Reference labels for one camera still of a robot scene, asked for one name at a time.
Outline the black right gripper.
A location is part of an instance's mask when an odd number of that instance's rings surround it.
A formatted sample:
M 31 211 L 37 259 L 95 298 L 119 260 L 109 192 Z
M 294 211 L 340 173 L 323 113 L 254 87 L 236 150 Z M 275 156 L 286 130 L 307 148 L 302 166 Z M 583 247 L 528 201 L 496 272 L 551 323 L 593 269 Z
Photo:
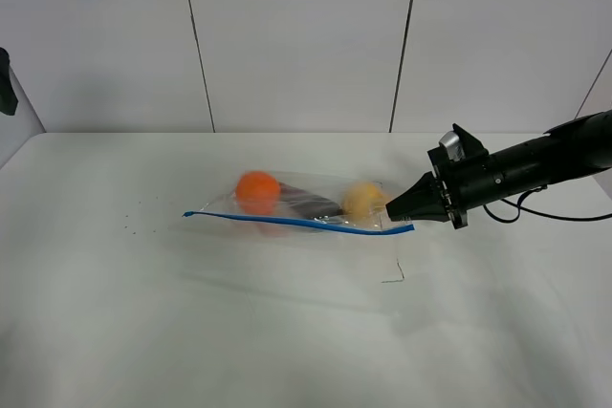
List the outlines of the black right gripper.
M 435 175 L 426 172 L 405 193 L 387 203 L 389 219 L 441 223 L 450 220 L 455 229 L 467 226 L 468 211 L 480 206 L 491 192 L 489 155 L 455 162 L 439 145 L 428 154 Z

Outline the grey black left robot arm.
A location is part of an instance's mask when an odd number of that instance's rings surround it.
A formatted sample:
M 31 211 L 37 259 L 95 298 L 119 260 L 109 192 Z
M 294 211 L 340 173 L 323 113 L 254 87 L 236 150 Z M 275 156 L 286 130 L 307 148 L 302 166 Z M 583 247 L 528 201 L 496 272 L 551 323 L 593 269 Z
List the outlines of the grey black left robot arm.
M 11 84 L 11 60 L 8 52 L 0 49 L 0 112 L 14 116 L 18 106 L 18 98 Z

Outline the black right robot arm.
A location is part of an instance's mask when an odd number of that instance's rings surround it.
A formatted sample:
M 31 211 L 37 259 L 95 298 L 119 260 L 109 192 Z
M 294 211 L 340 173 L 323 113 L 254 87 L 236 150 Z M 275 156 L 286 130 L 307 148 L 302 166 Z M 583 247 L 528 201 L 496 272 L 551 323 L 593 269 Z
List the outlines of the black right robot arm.
M 550 185 L 599 174 L 611 168 L 611 112 L 563 123 L 543 136 L 491 153 L 457 124 L 427 152 L 432 170 L 386 205 L 393 222 L 468 224 L 474 208 Z

